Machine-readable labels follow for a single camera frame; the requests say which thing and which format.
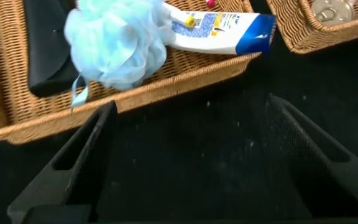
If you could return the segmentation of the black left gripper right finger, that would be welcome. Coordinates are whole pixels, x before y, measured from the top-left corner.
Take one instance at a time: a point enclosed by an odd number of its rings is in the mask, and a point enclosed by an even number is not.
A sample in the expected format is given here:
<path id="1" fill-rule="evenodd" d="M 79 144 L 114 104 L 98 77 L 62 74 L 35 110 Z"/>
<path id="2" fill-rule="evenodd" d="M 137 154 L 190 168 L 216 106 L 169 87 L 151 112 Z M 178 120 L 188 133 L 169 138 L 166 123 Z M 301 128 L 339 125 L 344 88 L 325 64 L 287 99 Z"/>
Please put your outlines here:
<path id="1" fill-rule="evenodd" d="M 269 95 L 265 132 L 316 217 L 358 217 L 358 157 L 290 102 Z"/>

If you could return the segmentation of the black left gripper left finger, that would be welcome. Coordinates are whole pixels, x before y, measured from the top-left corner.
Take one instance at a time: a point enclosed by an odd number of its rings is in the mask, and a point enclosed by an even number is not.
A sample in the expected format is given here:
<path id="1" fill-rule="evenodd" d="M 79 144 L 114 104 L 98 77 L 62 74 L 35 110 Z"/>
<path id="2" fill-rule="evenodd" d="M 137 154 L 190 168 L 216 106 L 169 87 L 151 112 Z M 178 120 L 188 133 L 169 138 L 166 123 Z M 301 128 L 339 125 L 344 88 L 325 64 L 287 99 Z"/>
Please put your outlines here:
<path id="1" fill-rule="evenodd" d="M 117 106 L 100 106 L 7 208 L 12 223 L 89 223 L 106 179 Z"/>

